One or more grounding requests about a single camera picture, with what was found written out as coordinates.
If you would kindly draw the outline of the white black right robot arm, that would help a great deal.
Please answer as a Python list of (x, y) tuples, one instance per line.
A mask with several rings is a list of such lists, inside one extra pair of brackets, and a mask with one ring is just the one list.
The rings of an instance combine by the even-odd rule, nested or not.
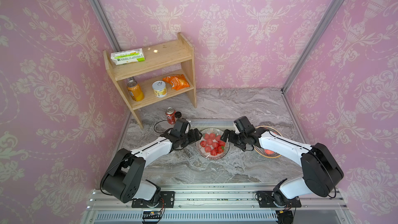
[(234, 130), (223, 132), (222, 141), (242, 150), (252, 145), (276, 152), (302, 168), (302, 177), (284, 179), (274, 187), (272, 198), (277, 206), (285, 207), (290, 200), (310, 193), (328, 197), (344, 178), (343, 170), (323, 144), (309, 145), (283, 138), (266, 128), (254, 127), (245, 116), (234, 120), (234, 125)]

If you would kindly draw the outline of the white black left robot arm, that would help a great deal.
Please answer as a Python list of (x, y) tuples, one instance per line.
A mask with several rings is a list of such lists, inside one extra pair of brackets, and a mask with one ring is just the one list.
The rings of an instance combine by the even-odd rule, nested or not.
[(161, 188), (143, 180), (144, 169), (158, 158), (181, 150), (202, 137), (198, 129), (191, 129), (190, 122), (181, 118), (155, 141), (134, 150), (118, 150), (101, 179), (100, 191), (122, 203), (132, 201), (133, 205), (158, 207), (164, 203)]

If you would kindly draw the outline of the cream plastic wrap dispenser box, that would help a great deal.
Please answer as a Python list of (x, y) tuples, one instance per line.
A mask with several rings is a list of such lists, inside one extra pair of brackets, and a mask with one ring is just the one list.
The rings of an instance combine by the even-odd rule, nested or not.
[(197, 128), (199, 130), (207, 128), (233, 130), (235, 128), (233, 119), (188, 119), (188, 121), (190, 122), (192, 128)]

